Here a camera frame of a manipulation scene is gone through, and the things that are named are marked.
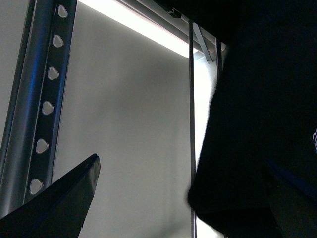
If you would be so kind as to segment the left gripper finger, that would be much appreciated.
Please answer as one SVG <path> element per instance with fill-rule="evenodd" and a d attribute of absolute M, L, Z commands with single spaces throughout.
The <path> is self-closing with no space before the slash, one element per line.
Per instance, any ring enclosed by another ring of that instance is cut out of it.
<path fill-rule="evenodd" d="M 101 170 L 93 154 L 0 221 L 2 238 L 77 238 Z"/>

